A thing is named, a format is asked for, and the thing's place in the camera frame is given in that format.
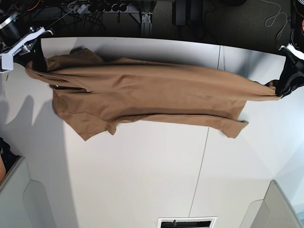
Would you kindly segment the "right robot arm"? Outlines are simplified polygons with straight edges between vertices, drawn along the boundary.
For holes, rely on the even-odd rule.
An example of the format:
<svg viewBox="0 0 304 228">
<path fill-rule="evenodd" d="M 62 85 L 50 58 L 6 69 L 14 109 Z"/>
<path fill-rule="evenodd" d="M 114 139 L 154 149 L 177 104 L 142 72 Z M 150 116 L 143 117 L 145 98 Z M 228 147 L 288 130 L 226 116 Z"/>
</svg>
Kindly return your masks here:
<svg viewBox="0 0 304 228">
<path fill-rule="evenodd" d="M 26 66 L 31 63 L 37 71 L 47 70 L 41 39 L 52 35 L 51 30 L 28 24 L 25 14 L 29 12 L 26 3 L 11 2 L 11 6 L 0 8 L 0 72 L 13 70 L 14 63 Z"/>
</svg>

